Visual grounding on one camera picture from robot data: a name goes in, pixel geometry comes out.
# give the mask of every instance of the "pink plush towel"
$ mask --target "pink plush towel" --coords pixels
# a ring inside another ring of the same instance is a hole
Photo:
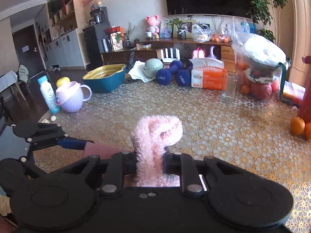
[[[178,117],[143,117],[132,132],[132,141],[137,154],[136,186],[179,186],[177,175],[163,173],[164,147],[176,144],[183,135]]]

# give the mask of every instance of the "plant pot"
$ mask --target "plant pot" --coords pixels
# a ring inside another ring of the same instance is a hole
[[[131,47],[131,41],[125,40],[125,41],[123,42],[123,47],[124,47],[124,48],[130,48],[130,47]]]
[[[187,38],[186,31],[185,30],[178,30],[177,31],[177,38],[178,39],[186,39]]]

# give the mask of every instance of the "clear drinking glass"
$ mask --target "clear drinking glass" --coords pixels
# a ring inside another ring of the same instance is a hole
[[[220,99],[223,102],[232,102],[235,97],[235,90],[238,78],[235,73],[227,72],[222,76],[222,90]]]

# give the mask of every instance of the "pink bottle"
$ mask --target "pink bottle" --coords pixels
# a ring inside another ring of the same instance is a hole
[[[311,56],[302,57],[302,62],[311,64]],[[309,69],[306,92],[304,93],[297,116],[302,118],[305,123],[311,123],[311,67]]]

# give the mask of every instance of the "blue dumbbell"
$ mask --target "blue dumbbell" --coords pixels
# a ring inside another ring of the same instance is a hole
[[[181,87],[187,87],[191,83],[191,70],[192,70],[192,62],[188,60],[187,68],[178,70],[175,74],[175,81]]]
[[[183,68],[180,60],[174,60],[168,69],[160,69],[156,74],[156,80],[161,85],[168,85],[172,81],[173,74]]]

